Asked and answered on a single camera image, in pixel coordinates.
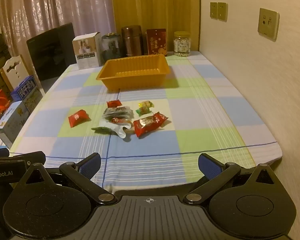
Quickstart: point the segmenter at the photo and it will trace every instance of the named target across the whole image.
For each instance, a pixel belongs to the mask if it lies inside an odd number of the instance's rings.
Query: orange plastic basket
[[[97,76],[109,90],[159,87],[170,68],[163,54],[108,60]]]

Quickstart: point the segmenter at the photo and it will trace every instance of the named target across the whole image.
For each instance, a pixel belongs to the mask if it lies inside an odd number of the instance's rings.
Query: silver bolt
[[[191,202],[199,201],[201,196],[199,194],[191,193],[186,196],[187,200]]]
[[[107,202],[107,201],[113,200],[114,199],[114,195],[108,194],[108,193],[104,193],[104,194],[99,195],[98,198],[101,201]]]

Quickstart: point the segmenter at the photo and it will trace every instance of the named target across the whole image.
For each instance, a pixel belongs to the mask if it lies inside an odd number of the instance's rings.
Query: chair
[[[10,91],[13,91],[27,76],[31,75],[21,55],[8,59],[0,69],[0,73]]]

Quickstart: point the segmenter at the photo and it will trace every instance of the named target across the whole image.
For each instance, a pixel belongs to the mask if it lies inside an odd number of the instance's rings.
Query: pink curtain
[[[9,51],[21,54],[28,66],[26,41],[69,22],[76,36],[115,32],[112,0],[0,0],[0,26]]]

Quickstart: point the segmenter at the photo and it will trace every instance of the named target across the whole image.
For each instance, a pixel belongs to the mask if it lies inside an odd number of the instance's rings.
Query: tablecloth
[[[93,152],[102,158],[92,181],[115,192],[179,185],[202,177],[197,160],[206,152],[219,161],[250,168],[282,157],[280,146],[241,93],[200,52],[166,57],[171,74],[160,88],[109,92],[96,80],[101,67],[71,65],[43,97],[11,152],[42,150],[45,167],[78,162]],[[151,110],[169,117],[142,138],[99,134],[106,101],[119,99],[134,111],[150,100]],[[84,109],[90,122],[70,128],[68,116]],[[139,119],[134,112],[134,120]]]

